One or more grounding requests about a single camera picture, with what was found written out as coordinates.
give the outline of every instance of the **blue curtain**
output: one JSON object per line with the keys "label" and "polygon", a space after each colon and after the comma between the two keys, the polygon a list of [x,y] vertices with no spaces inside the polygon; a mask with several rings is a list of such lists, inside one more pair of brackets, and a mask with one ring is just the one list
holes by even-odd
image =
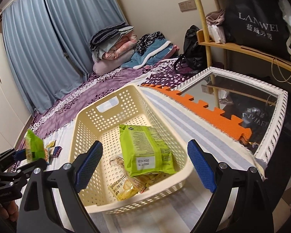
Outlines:
{"label": "blue curtain", "polygon": [[126,21],[116,0],[45,0],[69,57],[87,80],[93,72],[89,42],[99,30]]}
{"label": "blue curtain", "polygon": [[3,11],[3,38],[28,109],[44,113],[82,78],[64,57],[44,0],[16,0]]}

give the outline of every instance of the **shelf rack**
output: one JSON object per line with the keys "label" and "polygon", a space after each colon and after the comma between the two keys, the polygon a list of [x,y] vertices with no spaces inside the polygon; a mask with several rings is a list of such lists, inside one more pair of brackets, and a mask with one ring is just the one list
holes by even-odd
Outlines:
{"label": "shelf rack", "polygon": [[[219,10],[221,8],[219,0],[214,0],[214,2],[216,4],[216,8]],[[266,60],[268,62],[273,62],[275,65],[278,64],[278,66],[291,72],[291,62],[290,61],[283,60],[279,57],[261,52],[259,50],[256,50],[256,49],[253,49],[253,48],[250,48],[247,46],[239,46],[239,45],[234,44],[234,43],[216,44],[215,42],[213,42],[209,37],[208,27],[207,27],[207,23],[206,23],[206,16],[205,16],[202,2],[201,2],[201,0],[195,0],[195,3],[196,3],[197,9],[199,10],[199,15],[200,15],[200,19],[201,19],[202,27],[203,27],[203,30],[201,30],[197,33],[197,38],[198,38],[199,44],[204,45],[206,47],[207,66],[208,67],[212,66],[211,48],[210,47],[213,46],[213,47],[218,47],[218,48],[223,49],[224,69],[228,68],[227,50],[232,50],[232,51],[244,53],[244,54],[247,54],[247,55],[250,55],[253,57],[257,57],[259,59]]]}

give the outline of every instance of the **cream plastic basket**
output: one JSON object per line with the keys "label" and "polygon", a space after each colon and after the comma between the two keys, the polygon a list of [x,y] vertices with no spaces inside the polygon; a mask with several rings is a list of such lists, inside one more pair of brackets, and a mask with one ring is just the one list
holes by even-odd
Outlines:
{"label": "cream plastic basket", "polygon": [[[148,125],[156,128],[170,147],[176,174],[156,183],[149,190],[124,201],[117,201],[108,185],[120,178],[122,171],[109,164],[122,152],[119,124]],[[96,141],[103,144],[103,156],[88,186],[79,197],[88,213],[122,213],[159,200],[182,188],[194,170],[186,143],[154,108],[135,85],[125,86],[82,109],[75,120],[69,161],[86,152]]]}

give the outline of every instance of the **orange foam mat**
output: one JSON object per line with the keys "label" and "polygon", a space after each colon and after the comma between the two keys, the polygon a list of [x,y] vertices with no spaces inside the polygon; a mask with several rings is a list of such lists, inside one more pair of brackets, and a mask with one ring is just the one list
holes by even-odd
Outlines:
{"label": "orange foam mat", "polygon": [[189,94],[182,96],[181,91],[172,91],[170,87],[162,87],[161,85],[153,84],[144,84],[141,86],[156,89],[162,94],[172,98],[237,141],[247,143],[252,135],[250,128],[244,128],[240,126],[242,119],[234,115],[231,116],[231,119],[228,119],[222,116],[225,111],[216,107],[213,111],[211,111],[207,109],[208,103],[204,102],[203,100],[199,100],[198,103],[195,103],[193,102],[193,96]]}

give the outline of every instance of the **wooden shelf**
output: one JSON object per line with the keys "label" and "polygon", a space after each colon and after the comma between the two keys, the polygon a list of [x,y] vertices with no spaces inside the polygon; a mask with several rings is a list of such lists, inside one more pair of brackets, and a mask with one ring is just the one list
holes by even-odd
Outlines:
{"label": "wooden shelf", "polygon": [[287,60],[283,60],[282,58],[261,52],[259,50],[247,47],[247,46],[239,46],[237,44],[234,43],[226,43],[226,44],[216,44],[215,42],[205,42],[204,39],[204,32],[203,30],[200,30],[197,32],[197,39],[198,39],[198,43],[202,46],[213,46],[213,47],[218,47],[218,48],[222,48],[222,49],[227,49],[227,50],[231,50],[231,51],[236,51],[236,52],[240,52],[240,53],[244,53],[268,62],[272,62],[274,63],[275,66],[277,66],[277,64],[290,71],[291,72],[291,62],[287,61]]}
{"label": "wooden shelf", "polygon": [[265,103],[269,103],[271,105],[276,105],[276,97],[270,96],[270,94],[260,90],[256,89],[250,85],[243,84],[242,82],[234,81],[231,79],[226,79],[221,76],[216,76],[215,84],[212,84],[212,82],[209,82],[207,84],[207,87],[209,88],[215,88],[215,89],[222,89],[227,92],[233,92],[236,94],[244,95]]}

